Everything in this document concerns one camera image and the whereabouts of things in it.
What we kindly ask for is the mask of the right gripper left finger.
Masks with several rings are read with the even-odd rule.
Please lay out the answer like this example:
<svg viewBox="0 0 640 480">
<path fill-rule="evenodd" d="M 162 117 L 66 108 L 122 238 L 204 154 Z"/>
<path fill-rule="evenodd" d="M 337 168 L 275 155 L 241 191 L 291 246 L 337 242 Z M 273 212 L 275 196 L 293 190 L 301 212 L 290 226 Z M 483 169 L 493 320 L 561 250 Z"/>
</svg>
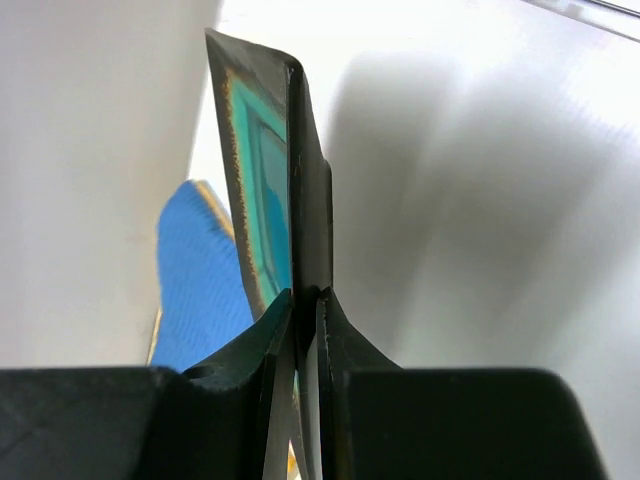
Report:
<svg viewBox="0 0 640 480">
<path fill-rule="evenodd" d="M 185 372 L 1 374 L 5 479 L 282 479 L 292 430 L 292 298 Z"/>
</svg>

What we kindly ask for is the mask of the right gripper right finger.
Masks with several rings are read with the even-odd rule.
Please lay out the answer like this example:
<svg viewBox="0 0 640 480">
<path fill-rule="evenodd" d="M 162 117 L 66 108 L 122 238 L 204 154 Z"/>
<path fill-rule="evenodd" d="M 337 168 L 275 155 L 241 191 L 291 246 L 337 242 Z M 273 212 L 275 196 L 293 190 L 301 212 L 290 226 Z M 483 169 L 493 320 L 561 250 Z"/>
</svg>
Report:
<svg viewBox="0 0 640 480">
<path fill-rule="evenodd" d="M 316 306 L 319 434 L 327 479 L 603 479 L 580 405 L 533 368 L 404 369 Z"/>
</svg>

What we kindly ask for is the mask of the blue Pikachu placemat cloth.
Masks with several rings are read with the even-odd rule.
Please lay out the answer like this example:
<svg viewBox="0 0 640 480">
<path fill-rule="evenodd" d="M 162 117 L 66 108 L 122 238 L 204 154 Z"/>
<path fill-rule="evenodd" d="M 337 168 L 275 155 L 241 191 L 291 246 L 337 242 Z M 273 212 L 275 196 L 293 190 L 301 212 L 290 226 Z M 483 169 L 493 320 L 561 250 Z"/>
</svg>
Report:
<svg viewBox="0 0 640 480">
<path fill-rule="evenodd" d="M 147 363 L 182 372 L 253 324 L 231 219 L 205 181 L 165 204 L 156 240 L 160 307 Z"/>
</svg>

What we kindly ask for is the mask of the square green ceramic plate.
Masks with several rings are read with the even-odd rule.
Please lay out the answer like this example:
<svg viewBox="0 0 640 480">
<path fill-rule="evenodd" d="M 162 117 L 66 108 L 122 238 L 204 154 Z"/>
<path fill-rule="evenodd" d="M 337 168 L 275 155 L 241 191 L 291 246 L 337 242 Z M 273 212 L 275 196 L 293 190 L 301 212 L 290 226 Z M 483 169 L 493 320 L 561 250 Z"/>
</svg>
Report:
<svg viewBox="0 0 640 480">
<path fill-rule="evenodd" d="M 319 479 L 307 368 L 317 298 L 333 281 L 333 237 L 331 171 L 309 85 L 288 53 L 214 29 L 205 41 L 243 285 L 254 317 L 281 291 L 291 293 L 298 378 L 292 443 L 302 478 Z"/>
</svg>

